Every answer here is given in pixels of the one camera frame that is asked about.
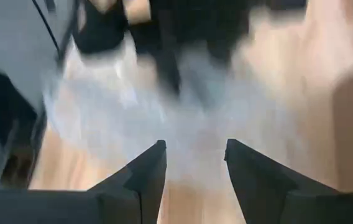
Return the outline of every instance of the black cable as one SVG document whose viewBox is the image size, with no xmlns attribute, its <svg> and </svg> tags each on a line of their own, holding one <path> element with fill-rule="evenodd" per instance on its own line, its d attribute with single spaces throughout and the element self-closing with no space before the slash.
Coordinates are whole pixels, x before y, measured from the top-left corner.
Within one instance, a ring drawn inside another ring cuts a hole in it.
<svg viewBox="0 0 353 224">
<path fill-rule="evenodd" d="M 45 27 L 47 28 L 48 33 L 49 33 L 50 36 L 51 36 L 52 42 L 53 42 L 53 44 L 55 45 L 55 48 L 57 49 L 57 53 L 59 54 L 59 46 L 58 46 L 57 40 L 55 39 L 55 36 L 53 35 L 53 32 L 52 32 L 52 30 L 51 30 L 51 27 L 49 26 L 47 20 L 45 19 L 44 14 L 42 14 L 42 11 L 41 11 L 41 9 L 40 9 L 40 6 L 37 4 L 37 1 L 36 1 L 36 0 L 32 0 L 32 1 L 33 1 L 33 4 L 34 4 L 36 10 L 37 10 L 37 11 L 39 12 L 39 14 L 40 14 L 41 20 L 44 22 L 44 25 L 45 25 Z"/>
<path fill-rule="evenodd" d="M 62 40 L 60 42 L 60 50 L 59 50 L 59 54 L 58 54 L 58 58 L 57 58 L 57 63 L 58 63 L 59 67 L 61 67 L 63 65 L 64 60 L 66 58 L 66 51 L 67 51 L 70 37 L 73 35 L 73 32 L 75 30 L 77 30 L 79 4 L 80 4 L 79 0 L 73 1 L 73 6 L 72 6 L 72 10 L 71 10 L 71 18 L 69 20 L 66 31 L 63 34 Z"/>
</svg>

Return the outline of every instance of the wooden floor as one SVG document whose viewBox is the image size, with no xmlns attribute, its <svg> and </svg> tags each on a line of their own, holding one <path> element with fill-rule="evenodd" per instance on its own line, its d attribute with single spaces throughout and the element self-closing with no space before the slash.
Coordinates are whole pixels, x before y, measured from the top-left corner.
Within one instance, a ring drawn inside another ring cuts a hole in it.
<svg viewBox="0 0 353 224">
<path fill-rule="evenodd" d="M 249 119 L 231 138 L 351 191 L 353 1 L 311 0 L 303 21 L 271 21 L 256 18 L 255 40 L 237 49 L 237 76 L 255 90 L 241 96 L 242 116 Z M 238 66 L 243 58 L 249 75 Z M 226 139 L 215 129 L 209 125 L 189 149 L 168 145 L 159 223 L 244 223 L 223 161 Z M 63 141 L 48 126 L 30 187 L 86 190 L 128 162 L 122 155 L 111 162 L 96 155 Z"/>
</svg>

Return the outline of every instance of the black object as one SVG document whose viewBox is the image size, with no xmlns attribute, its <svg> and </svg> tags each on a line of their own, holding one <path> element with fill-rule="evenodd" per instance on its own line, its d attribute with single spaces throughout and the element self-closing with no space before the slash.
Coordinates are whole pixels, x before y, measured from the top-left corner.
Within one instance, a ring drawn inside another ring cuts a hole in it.
<svg viewBox="0 0 353 224">
<path fill-rule="evenodd" d="M 167 166 L 165 141 L 86 192 L 0 190 L 2 223 L 156 223 Z"/>
<path fill-rule="evenodd" d="M 247 224 L 353 224 L 353 193 L 305 177 L 230 139 L 225 161 Z"/>
<path fill-rule="evenodd" d="M 45 0 L 45 5 L 48 9 L 48 12 L 55 12 L 56 7 L 55 7 L 55 0 Z"/>
<path fill-rule="evenodd" d="M 18 179 L 27 186 L 40 149 L 44 117 L 45 114 L 39 116 L 10 79 L 0 73 L 0 176 L 8 158 L 12 158 L 12 162 L 14 156 L 23 154 L 25 171 Z"/>
<path fill-rule="evenodd" d="M 128 26 L 121 0 L 105 14 L 89 0 L 75 1 L 86 9 L 87 23 L 81 32 L 77 19 L 72 19 L 73 36 L 83 54 L 115 49 L 128 29 L 137 53 L 154 57 L 160 82 L 176 94 L 180 86 L 177 58 L 182 48 L 203 40 L 212 57 L 228 65 L 236 42 L 249 32 L 253 6 L 266 4 L 278 11 L 306 7 L 306 0 L 150 0 L 151 21 Z"/>
</svg>

